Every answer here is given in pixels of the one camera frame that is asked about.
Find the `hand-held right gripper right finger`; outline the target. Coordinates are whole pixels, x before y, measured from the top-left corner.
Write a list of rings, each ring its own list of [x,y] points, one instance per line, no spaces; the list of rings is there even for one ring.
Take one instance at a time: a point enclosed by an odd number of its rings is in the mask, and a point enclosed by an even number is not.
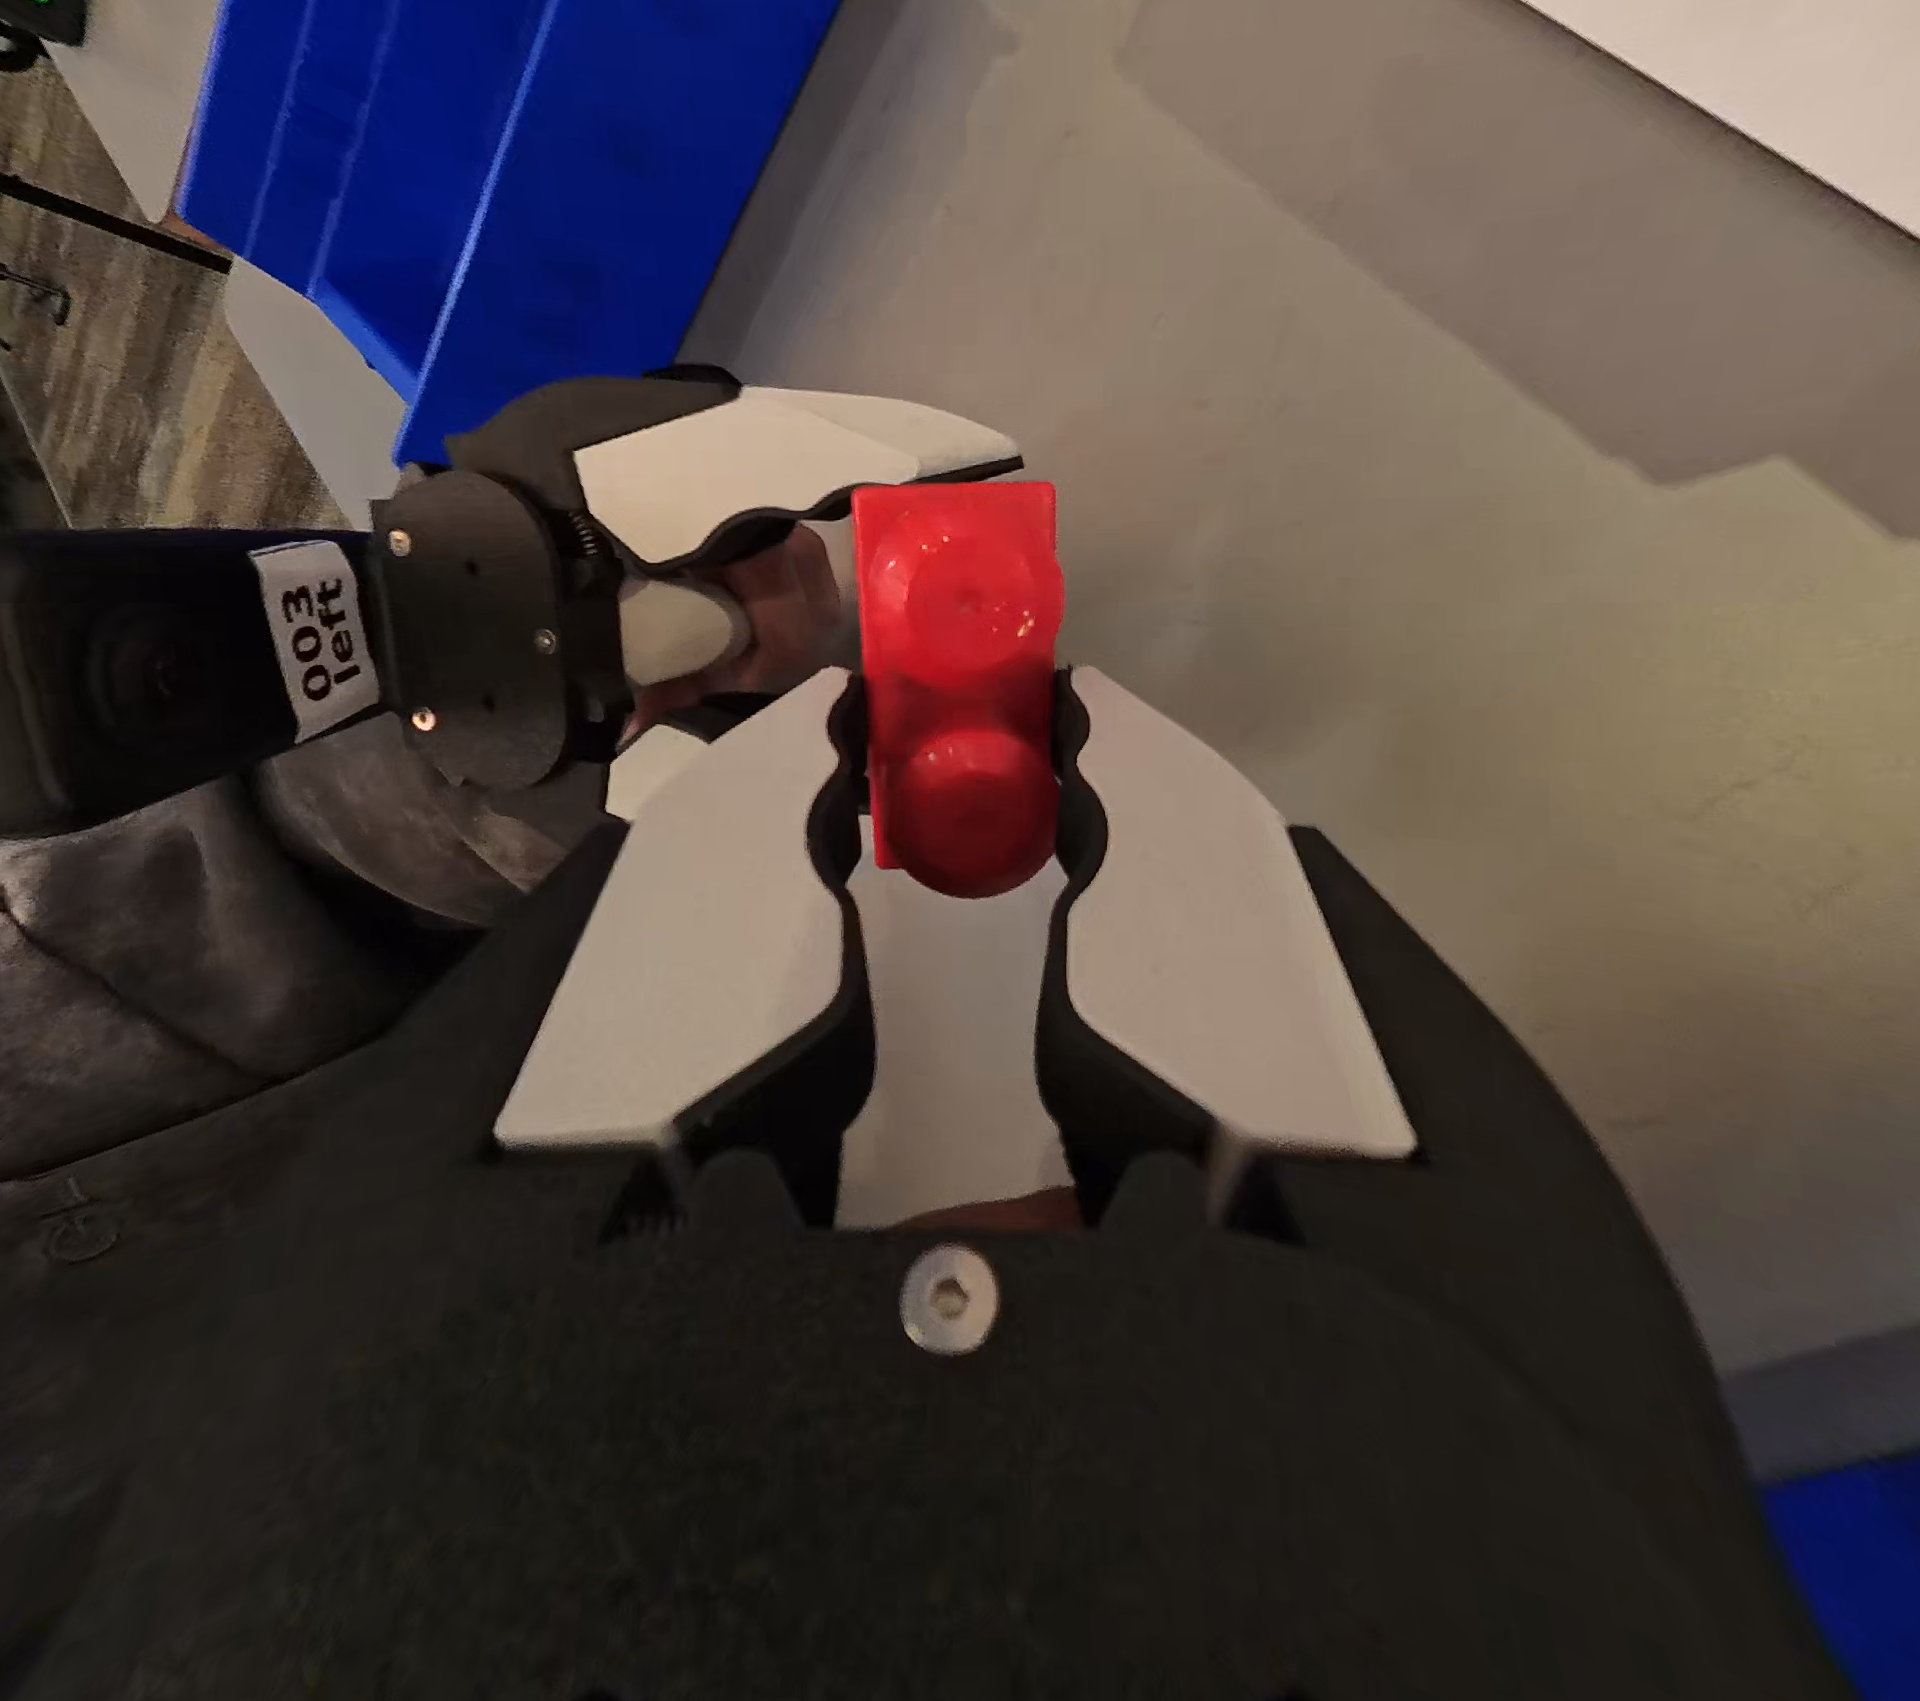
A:
[[[1060,812],[1033,1075],[1085,1219],[1172,1154],[1213,1219],[1269,1161],[1419,1150],[1279,811],[1089,667],[1053,698]]]

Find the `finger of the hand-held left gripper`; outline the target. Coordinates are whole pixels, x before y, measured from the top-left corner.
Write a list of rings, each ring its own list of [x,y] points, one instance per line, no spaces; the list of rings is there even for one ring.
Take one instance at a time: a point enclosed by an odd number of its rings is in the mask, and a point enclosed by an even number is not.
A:
[[[634,820],[646,802],[705,753],[708,740],[696,731],[646,729],[607,767],[603,811],[616,820]]]
[[[585,445],[585,512],[640,568],[721,564],[734,531],[823,521],[857,488],[976,482],[1020,470],[1016,441],[918,401],[745,387]]]

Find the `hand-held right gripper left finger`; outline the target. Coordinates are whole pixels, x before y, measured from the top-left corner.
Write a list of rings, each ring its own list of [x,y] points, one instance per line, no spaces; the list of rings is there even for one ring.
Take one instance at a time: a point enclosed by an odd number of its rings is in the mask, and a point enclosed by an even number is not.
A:
[[[866,696],[825,667],[714,729],[646,802],[491,1124],[511,1159],[638,1159],[671,1204],[729,1152],[771,1161],[808,1222],[838,1217],[878,1038],[852,873]]]

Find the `red two-stud toy block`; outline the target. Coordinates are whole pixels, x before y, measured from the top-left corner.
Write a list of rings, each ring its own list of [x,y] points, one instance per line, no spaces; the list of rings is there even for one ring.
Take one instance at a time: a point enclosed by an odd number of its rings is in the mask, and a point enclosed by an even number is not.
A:
[[[950,898],[1006,895],[1057,820],[1056,490],[860,488],[852,531],[876,861]]]

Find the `blue plastic storage bin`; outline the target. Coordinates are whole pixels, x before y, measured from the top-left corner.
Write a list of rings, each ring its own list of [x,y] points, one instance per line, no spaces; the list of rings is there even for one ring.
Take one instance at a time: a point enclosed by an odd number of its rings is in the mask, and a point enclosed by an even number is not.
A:
[[[1796,1585],[1855,1693],[1917,1696],[1917,1453],[1761,1489]]]
[[[222,0],[178,205],[392,390],[396,465],[669,364],[843,0]]]

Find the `grey desk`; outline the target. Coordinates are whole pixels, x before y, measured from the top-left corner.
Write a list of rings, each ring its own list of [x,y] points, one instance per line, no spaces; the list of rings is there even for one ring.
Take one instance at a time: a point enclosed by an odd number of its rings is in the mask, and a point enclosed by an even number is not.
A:
[[[1061,490],[1072,648],[1625,1176],[1763,1474],[1916,1438],[1916,244],[1510,0],[845,0],[686,349]]]

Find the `person's left hand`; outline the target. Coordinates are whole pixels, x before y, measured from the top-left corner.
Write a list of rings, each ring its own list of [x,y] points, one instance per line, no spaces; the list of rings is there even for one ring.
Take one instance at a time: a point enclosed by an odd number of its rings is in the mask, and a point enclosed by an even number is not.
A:
[[[724,664],[640,688],[622,743],[705,702],[778,696],[825,667],[843,623],[827,555],[812,526],[792,524],[779,541],[742,560],[688,574],[742,611],[745,645]]]

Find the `person's right hand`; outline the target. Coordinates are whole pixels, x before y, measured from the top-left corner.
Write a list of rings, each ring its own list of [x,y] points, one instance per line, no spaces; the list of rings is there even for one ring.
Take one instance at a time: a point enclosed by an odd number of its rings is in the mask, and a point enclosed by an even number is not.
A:
[[[931,1209],[891,1224],[901,1232],[1076,1232],[1085,1227],[1074,1188],[1048,1187],[1027,1194]]]

